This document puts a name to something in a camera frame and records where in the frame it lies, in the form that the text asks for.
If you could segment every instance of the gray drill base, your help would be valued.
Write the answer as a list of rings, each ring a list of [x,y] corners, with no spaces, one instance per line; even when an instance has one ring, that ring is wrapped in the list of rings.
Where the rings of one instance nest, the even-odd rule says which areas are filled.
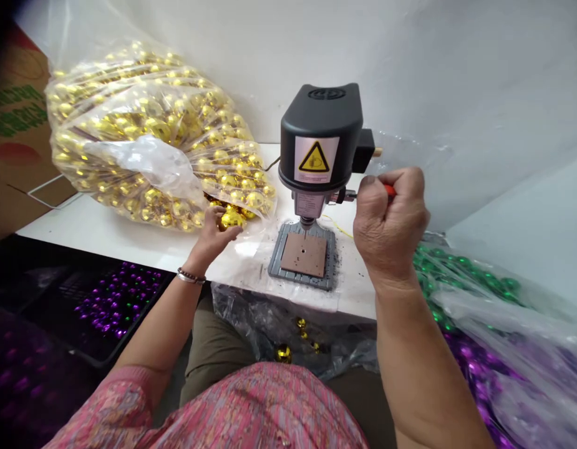
[[[336,236],[332,231],[323,229],[317,222],[313,224],[311,229],[307,231],[307,235],[322,237],[326,239],[326,266],[324,268],[324,277],[316,278],[314,276],[309,276],[307,274],[296,273],[294,271],[288,271],[280,268],[282,261],[282,255],[284,254],[284,247],[286,246],[286,239],[289,233],[304,234],[305,231],[301,227],[300,223],[293,224],[283,224],[278,233],[278,240],[276,241],[276,247],[274,248],[274,253],[271,255],[271,260],[269,261],[268,273],[270,276],[279,279],[286,279],[288,281],[298,282],[300,284],[310,285],[312,287],[320,288],[323,290],[331,290],[334,288],[334,272],[336,270]]]

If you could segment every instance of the white table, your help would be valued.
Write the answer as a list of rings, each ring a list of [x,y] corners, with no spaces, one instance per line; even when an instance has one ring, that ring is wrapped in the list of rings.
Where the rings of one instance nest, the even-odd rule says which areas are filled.
[[[280,153],[279,145],[263,144],[261,152],[266,165]],[[274,221],[263,226],[253,224],[216,259],[207,271],[211,281],[279,296],[298,304],[326,311],[340,311],[375,319],[374,290],[351,237],[339,231],[337,224],[352,235],[356,203],[327,206],[318,223],[333,229],[340,263],[338,282],[332,292],[271,278],[267,267],[279,227],[296,221],[290,191],[278,178],[278,166],[269,171],[278,191]],[[358,189],[362,175],[353,175],[347,188]],[[61,210],[52,210],[33,221],[18,235],[81,249],[90,253],[139,263],[175,272],[186,260],[197,234],[185,234],[155,226],[133,223],[92,198],[82,196]]]

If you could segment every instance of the red handle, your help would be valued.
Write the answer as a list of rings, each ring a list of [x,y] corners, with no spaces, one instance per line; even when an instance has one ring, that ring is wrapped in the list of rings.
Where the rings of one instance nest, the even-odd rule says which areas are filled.
[[[384,184],[384,188],[386,188],[386,192],[388,193],[388,201],[393,200],[396,196],[396,190],[394,190],[394,187]]]

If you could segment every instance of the metal plate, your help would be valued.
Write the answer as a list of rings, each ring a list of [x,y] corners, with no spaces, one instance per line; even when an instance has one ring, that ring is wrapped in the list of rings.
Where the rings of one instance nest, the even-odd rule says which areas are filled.
[[[271,261],[268,266],[268,273],[274,278],[286,279],[288,281],[298,282],[300,284],[310,285],[312,287],[323,290],[331,290],[334,288],[334,277],[336,272],[336,236],[332,231],[320,227],[315,223],[309,231],[307,231],[307,238],[309,236],[316,236],[326,240],[326,266],[323,278],[316,278],[308,274],[296,273],[288,271],[281,267],[282,256],[284,255],[284,248],[286,247],[286,240],[288,234],[304,234],[300,223],[283,224],[278,233],[278,240],[274,252],[271,256]]]
[[[326,267],[326,239],[312,235],[288,234],[280,267],[323,278]]]

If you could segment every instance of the drill press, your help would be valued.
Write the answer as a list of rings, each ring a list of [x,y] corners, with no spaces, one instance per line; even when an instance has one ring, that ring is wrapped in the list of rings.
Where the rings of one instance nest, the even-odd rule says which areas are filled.
[[[281,121],[279,176],[292,191],[299,222],[282,225],[268,272],[324,290],[334,287],[336,236],[317,224],[325,204],[353,201],[351,173],[377,155],[362,129],[359,86],[301,87]]]

